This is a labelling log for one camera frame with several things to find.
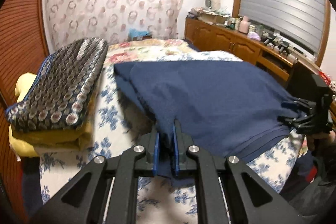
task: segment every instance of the floral bedsheet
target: floral bedsheet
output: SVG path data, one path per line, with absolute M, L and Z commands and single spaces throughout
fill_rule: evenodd
M 123 61 L 226 60 L 241 61 L 231 53 L 195 52 L 181 40 L 149 39 L 109 47 L 97 98 L 92 146 L 81 152 L 44 153 L 40 157 L 43 203 L 97 155 L 120 155 L 151 129 L 150 121 L 117 90 L 113 64 Z M 302 145 L 292 131 L 270 150 L 248 163 L 274 190 L 280 192 Z M 139 178 L 137 223 L 197 223 L 195 187 L 172 188 L 162 177 Z

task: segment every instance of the navy blue towel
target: navy blue towel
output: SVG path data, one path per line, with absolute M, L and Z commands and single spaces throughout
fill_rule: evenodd
M 279 115 L 295 100 L 268 73 L 246 62 L 127 62 L 114 65 L 118 88 L 146 115 L 170 148 L 172 126 L 213 155 L 250 162 L 290 133 Z

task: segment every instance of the cabinet door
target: cabinet door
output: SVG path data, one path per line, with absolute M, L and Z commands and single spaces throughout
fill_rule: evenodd
M 224 30 L 216 30 L 211 50 L 229 52 L 233 40 L 234 40 L 233 34 Z
M 214 32 L 210 25 L 201 23 L 198 27 L 196 37 L 194 37 L 194 45 L 201 51 L 210 51 L 213 34 Z
M 184 28 L 184 37 L 194 43 L 194 33 L 196 31 L 196 20 L 191 18 L 186 18 L 185 28 Z
M 236 37 L 231 52 L 242 60 L 255 65 L 260 53 L 260 48 L 253 45 L 252 42 Z

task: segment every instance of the folded blanket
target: folded blanket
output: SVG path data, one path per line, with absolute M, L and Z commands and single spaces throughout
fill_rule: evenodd
M 15 95 L 17 102 L 21 102 L 34 83 L 36 75 L 25 73 L 16 82 Z M 88 105 L 88 115 L 83 125 L 77 130 L 42 130 L 22 133 L 13 131 L 9 126 L 8 137 L 11 148 L 16 155 L 22 157 L 38 157 L 40 151 L 78 151 L 91 143 L 93 119 L 95 114 L 96 92 L 92 95 Z
M 27 133 L 81 127 L 106 53 L 105 40 L 83 38 L 49 55 L 23 100 L 6 109 L 12 128 Z
M 247 62 L 127 62 L 114 71 L 118 88 L 157 122 L 167 148 L 177 118 L 196 145 L 250 162 L 289 135 L 279 115 L 301 116 L 281 106 L 295 98 Z

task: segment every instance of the yellow blanket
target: yellow blanket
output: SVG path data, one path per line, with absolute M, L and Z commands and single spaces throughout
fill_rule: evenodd
M 36 75 L 25 73 L 16 82 L 15 95 L 17 102 L 23 100 L 32 86 Z M 9 143 L 17 155 L 22 157 L 38 157 L 34 147 L 52 150 L 82 150 L 87 147 L 93 132 L 93 117 L 95 114 L 95 94 L 92 95 L 88 105 L 88 117 L 83 125 L 76 130 L 48 130 L 22 133 L 12 131 L 9 126 Z

